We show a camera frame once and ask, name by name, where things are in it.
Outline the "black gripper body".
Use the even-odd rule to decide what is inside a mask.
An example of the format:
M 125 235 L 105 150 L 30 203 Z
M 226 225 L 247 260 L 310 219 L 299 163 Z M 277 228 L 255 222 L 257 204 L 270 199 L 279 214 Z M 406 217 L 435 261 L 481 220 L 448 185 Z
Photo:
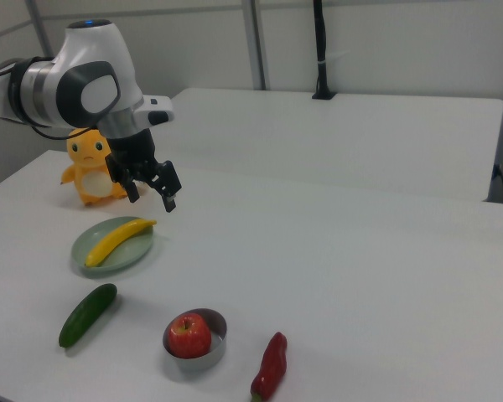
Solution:
M 106 165 L 114 183 L 163 181 L 162 164 L 155 158 L 155 144 L 149 129 L 126 138 L 109 139 L 108 145 L 111 153 L 106 157 Z

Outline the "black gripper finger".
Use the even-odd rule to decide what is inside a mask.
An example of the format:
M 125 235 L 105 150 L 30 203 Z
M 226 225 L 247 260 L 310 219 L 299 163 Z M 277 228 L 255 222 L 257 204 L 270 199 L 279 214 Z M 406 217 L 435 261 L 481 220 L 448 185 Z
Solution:
M 132 167 L 120 167 L 117 181 L 127 193 L 127 197 L 131 203 L 139 200 L 140 195 L 135 184 L 137 171 Z
M 179 176 L 171 161 L 156 163 L 153 166 L 150 187 L 161 196 L 166 212 L 171 213 L 176 208 L 175 196 L 182 188 Z

